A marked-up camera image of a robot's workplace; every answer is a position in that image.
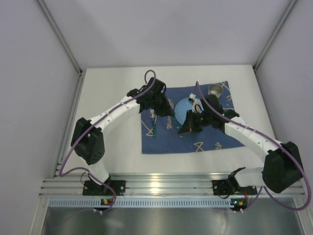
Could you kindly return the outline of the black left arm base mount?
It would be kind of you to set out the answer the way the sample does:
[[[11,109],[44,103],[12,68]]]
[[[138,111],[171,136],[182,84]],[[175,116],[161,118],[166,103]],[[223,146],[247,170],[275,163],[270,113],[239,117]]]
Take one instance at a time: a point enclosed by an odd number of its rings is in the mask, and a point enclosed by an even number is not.
[[[109,187],[113,189],[117,196],[123,195],[126,189],[126,181],[124,180],[112,180],[109,183]],[[84,182],[84,188],[82,192],[83,196],[113,196],[113,192],[105,187],[99,185],[93,180],[87,180]]]

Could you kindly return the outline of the metal fork green handle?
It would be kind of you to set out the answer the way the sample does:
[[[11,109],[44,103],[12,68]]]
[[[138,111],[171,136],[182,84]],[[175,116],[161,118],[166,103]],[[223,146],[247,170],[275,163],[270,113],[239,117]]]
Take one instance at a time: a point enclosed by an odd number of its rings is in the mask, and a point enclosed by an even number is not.
[[[151,114],[151,119],[152,119],[152,135],[155,138],[156,137],[156,115]]]

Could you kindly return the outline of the blue plastic plate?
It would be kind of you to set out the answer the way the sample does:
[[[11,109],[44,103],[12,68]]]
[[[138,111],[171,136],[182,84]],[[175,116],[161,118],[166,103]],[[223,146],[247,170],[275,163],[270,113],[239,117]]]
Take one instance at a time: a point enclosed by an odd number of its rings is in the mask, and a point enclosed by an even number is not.
[[[186,119],[187,111],[192,109],[192,104],[189,103],[188,98],[180,100],[175,106],[175,117],[176,120],[183,125]]]

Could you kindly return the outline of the metal spoon green handle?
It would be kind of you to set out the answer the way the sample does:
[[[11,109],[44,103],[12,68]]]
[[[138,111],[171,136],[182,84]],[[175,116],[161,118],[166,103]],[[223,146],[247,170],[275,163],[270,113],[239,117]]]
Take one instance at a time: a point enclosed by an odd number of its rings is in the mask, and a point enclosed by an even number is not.
[[[177,121],[176,117],[173,117],[173,123],[174,123],[174,126],[179,134],[179,130],[181,129],[181,124]]]

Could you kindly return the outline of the metal cup brown band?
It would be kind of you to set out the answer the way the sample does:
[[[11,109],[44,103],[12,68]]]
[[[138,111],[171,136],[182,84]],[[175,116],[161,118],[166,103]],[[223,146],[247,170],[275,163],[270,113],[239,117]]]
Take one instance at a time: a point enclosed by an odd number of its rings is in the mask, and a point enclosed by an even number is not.
[[[223,88],[219,84],[211,84],[208,89],[208,95],[212,94],[219,99],[223,93]]]

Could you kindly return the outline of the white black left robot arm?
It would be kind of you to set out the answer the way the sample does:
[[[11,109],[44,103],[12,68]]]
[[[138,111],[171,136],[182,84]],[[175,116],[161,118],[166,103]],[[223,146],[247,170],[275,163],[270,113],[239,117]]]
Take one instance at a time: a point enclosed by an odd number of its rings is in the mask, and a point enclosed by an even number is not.
[[[107,184],[110,178],[102,158],[105,154],[104,137],[132,116],[153,110],[159,117],[174,116],[162,81],[151,78],[140,89],[129,91],[123,99],[101,114],[80,118],[75,125],[71,149],[88,165],[89,177],[97,185]]]

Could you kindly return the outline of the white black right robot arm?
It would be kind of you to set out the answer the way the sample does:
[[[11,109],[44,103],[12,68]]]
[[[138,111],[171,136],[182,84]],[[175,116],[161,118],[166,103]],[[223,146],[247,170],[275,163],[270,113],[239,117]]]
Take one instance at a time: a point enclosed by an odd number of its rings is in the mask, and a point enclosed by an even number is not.
[[[281,193],[302,179],[302,162],[296,144],[266,137],[248,126],[234,110],[223,109],[213,94],[202,99],[190,94],[188,102],[192,104],[192,109],[186,112],[178,134],[200,133],[204,127],[211,126],[239,141],[263,162],[262,167],[241,167],[230,173],[229,178],[233,178],[238,186],[266,187],[275,193]]]

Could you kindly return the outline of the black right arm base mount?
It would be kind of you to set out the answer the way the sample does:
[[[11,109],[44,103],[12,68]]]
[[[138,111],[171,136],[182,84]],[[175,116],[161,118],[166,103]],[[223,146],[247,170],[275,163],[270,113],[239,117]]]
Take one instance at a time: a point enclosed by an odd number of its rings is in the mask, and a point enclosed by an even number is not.
[[[222,199],[227,199],[229,196],[233,195],[256,195],[256,186],[241,187],[236,181],[235,175],[243,169],[244,167],[241,167],[231,172],[226,179],[213,180],[212,186],[214,195],[219,196]]]

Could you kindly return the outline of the blue placemat gold print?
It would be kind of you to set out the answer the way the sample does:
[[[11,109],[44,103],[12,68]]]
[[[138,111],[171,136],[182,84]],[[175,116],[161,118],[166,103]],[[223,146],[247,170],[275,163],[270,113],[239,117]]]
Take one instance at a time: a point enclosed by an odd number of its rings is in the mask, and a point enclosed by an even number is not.
[[[173,109],[177,103],[188,98],[194,87],[168,88],[166,95]],[[156,137],[152,135],[152,119],[149,110],[141,113],[142,154],[181,154],[242,147],[236,139],[221,131],[207,126],[198,134],[183,135],[182,138],[174,126],[173,117],[156,117]]]

